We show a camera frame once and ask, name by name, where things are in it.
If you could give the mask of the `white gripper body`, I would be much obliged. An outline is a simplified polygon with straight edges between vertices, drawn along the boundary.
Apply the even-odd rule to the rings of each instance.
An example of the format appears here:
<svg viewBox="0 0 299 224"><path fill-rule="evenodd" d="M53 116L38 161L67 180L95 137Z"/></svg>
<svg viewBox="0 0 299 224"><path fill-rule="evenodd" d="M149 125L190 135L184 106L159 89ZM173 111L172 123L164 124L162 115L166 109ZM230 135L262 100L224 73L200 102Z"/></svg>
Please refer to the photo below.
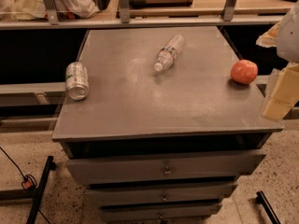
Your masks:
<svg viewBox="0 0 299 224"><path fill-rule="evenodd" d="M299 2L287 12L278 27L277 54L288 62L299 63Z"/></svg>

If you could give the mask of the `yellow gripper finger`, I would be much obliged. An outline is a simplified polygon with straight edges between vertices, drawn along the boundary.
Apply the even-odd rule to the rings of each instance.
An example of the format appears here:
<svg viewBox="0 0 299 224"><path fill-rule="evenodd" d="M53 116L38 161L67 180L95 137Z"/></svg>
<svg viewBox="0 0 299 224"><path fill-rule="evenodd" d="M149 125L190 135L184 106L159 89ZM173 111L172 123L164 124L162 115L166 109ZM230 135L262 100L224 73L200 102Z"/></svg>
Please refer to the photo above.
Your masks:
<svg viewBox="0 0 299 224"><path fill-rule="evenodd" d="M256 40L256 44L263 48L273 48L277 45L278 28L280 23L273 25L267 32L260 35Z"/></svg>
<svg viewBox="0 0 299 224"><path fill-rule="evenodd" d="M282 120L299 102L299 63L288 63L270 74L263 101L262 116Z"/></svg>

